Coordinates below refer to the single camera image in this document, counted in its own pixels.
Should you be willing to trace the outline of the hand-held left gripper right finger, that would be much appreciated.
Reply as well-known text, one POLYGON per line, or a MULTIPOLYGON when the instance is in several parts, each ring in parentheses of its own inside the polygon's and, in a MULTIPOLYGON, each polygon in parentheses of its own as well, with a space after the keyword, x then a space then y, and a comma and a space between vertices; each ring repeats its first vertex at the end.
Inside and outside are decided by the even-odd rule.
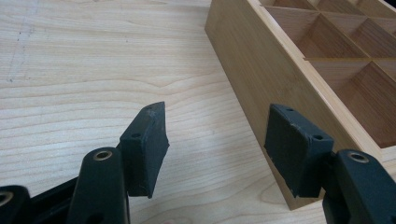
POLYGON ((271 104, 264 147, 294 197, 317 198, 333 139, 297 110, 271 104))

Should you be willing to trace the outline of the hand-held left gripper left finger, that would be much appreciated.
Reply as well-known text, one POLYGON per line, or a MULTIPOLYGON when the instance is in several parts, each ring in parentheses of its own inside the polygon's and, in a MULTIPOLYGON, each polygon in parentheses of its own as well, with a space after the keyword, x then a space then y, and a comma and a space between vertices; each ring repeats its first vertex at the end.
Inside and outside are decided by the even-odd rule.
POLYGON ((117 145, 123 159, 127 193, 151 198, 169 148, 165 127, 165 103, 142 108, 117 145))

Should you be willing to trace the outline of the wooden compartment organizer box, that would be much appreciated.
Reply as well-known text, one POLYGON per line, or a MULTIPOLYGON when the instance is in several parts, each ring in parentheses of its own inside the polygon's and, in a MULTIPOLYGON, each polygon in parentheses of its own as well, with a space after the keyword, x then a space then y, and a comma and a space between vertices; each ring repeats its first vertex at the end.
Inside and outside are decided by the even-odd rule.
POLYGON ((212 0, 205 31, 258 143, 270 105, 287 105, 396 179, 396 6, 212 0))

